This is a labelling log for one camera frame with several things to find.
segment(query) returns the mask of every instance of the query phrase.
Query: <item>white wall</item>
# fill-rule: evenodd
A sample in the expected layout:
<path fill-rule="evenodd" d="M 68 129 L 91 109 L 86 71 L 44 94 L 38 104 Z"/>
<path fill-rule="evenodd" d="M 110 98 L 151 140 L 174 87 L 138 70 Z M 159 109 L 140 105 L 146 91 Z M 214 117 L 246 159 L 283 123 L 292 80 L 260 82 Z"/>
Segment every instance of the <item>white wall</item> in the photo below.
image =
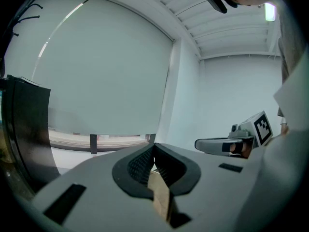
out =
<path fill-rule="evenodd" d="M 105 0 L 37 0 L 15 27 L 6 73 L 51 89 L 49 126 L 81 134 L 156 133 L 172 42 L 136 13 Z"/>
<path fill-rule="evenodd" d="M 266 56 L 231 56 L 205 61 L 200 72 L 197 138 L 225 137 L 239 124 L 265 110 L 274 136 L 280 133 L 278 105 L 281 60 Z"/>
<path fill-rule="evenodd" d="M 72 151 L 57 148 L 52 148 L 52 152 L 56 167 L 58 168 L 60 174 L 64 174 L 85 160 L 112 153 L 112 151 L 98 152 L 96 155 L 92 155 L 90 152 Z"/>
<path fill-rule="evenodd" d="M 172 49 L 156 142 L 195 150 L 198 130 L 199 62 L 185 40 Z"/>

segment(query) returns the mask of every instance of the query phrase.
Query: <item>black panel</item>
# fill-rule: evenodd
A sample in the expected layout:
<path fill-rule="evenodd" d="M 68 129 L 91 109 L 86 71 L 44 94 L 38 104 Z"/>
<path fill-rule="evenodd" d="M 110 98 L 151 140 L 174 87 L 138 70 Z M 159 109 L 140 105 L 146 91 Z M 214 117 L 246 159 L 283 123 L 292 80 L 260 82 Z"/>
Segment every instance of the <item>black panel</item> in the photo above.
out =
<path fill-rule="evenodd" d="M 221 165 L 219 165 L 219 168 L 224 168 L 230 171 L 240 173 L 243 167 L 234 166 L 234 165 L 227 164 L 227 163 L 222 163 Z"/>
<path fill-rule="evenodd" d="M 44 212 L 44 214 L 54 222 L 62 224 L 85 190 L 86 187 L 73 184 Z"/>
<path fill-rule="evenodd" d="M 7 87 L 7 80 L 0 78 L 0 90 L 6 89 Z"/>
<path fill-rule="evenodd" d="M 8 78 L 2 94 L 5 139 L 18 169 L 37 191 L 60 175 L 49 144 L 50 90 L 11 76 Z"/>
<path fill-rule="evenodd" d="M 145 186 L 154 165 L 152 149 L 153 144 L 149 144 L 120 159 L 112 168 L 115 183 L 132 197 L 154 199 L 153 191 Z"/>
<path fill-rule="evenodd" d="M 98 153 L 97 150 L 97 135 L 91 134 L 90 135 L 90 152 L 91 154 L 96 155 Z"/>
<path fill-rule="evenodd" d="M 155 165 L 173 196 L 189 193 L 201 177 L 200 167 L 163 145 L 155 144 Z"/>
<path fill-rule="evenodd" d="M 11 149 L 13 157 L 16 160 L 16 166 L 21 172 L 26 181 L 31 185 L 33 190 L 37 190 L 39 187 L 35 185 L 31 179 L 23 161 L 19 154 L 18 146 L 16 144 L 16 136 L 13 127 L 13 97 L 15 81 L 6 81 L 6 89 L 2 91 L 2 126 L 4 132 L 4 138 L 6 145 Z"/>
<path fill-rule="evenodd" d="M 155 142 L 155 134 L 150 134 L 149 142 L 150 143 L 154 143 Z"/>

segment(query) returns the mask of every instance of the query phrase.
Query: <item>ceiling light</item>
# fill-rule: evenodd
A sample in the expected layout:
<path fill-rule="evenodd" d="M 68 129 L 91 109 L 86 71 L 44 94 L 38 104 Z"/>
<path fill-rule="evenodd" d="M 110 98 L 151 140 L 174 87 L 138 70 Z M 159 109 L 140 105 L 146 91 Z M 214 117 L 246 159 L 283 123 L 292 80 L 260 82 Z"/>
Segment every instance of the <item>ceiling light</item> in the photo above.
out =
<path fill-rule="evenodd" d="M 48 44 L 48 42 L 46 42 L 46 43 L 43 45 L 43 47 L 42 47 L 42 49 L 41 49 L 41 51 L 40 51 L 40 54 L 39 54 L 39 58 L 42 57 L 42 54 L 43 54 L 43 52 L 44 52 L 44 50 L 45 50 L 47 44 Z"/>
<path fill-rule="evenodd" d="M 275 21 L 276 7 L 270 3 L 265 3 L 265 19 L 266 21 Z"/>
<path fill-rule="evenodd" d="M 71 15 L 71 14 L 73 14 L 79 7 L 81 7 L 83 5 L 83 3 L 81 3 L 80 5 L 78 5 L 75 9 L 73 9 L 66 17 L 65 17 L 65 19 L 68 19 L 69 18 L 69 16 Z"/>

